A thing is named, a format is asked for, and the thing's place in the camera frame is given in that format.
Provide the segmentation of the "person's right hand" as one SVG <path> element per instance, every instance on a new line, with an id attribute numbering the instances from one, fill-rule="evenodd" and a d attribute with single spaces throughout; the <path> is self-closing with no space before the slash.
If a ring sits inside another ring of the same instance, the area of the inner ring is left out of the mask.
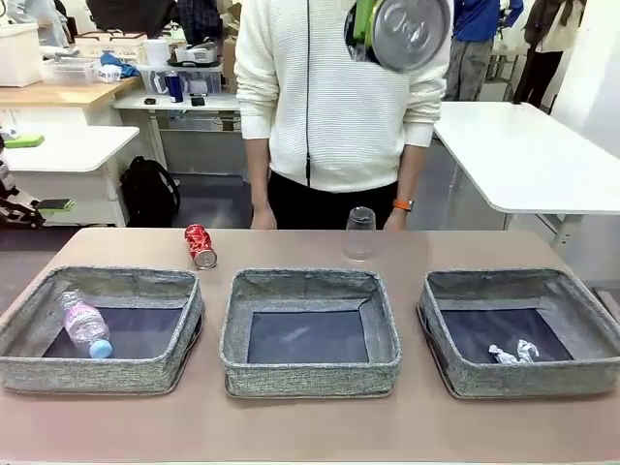
<path id="1" fill-rule="evenodd" d="M 275 216 L 268 205 L 257 207 L 254 209 L 251 229 L 260 231 L 277 229 L 277 222 Z"/>

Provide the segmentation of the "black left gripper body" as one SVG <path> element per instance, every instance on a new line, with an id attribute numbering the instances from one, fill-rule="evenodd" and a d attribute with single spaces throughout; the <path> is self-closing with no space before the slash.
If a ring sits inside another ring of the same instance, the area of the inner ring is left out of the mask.
<path id="1" fill-rule="evenodd" d="M 39 211 L 40 201 L 19 189 L 9 166 L 1 154 L 1 226 L 40 228 L 45 218 Z"/>

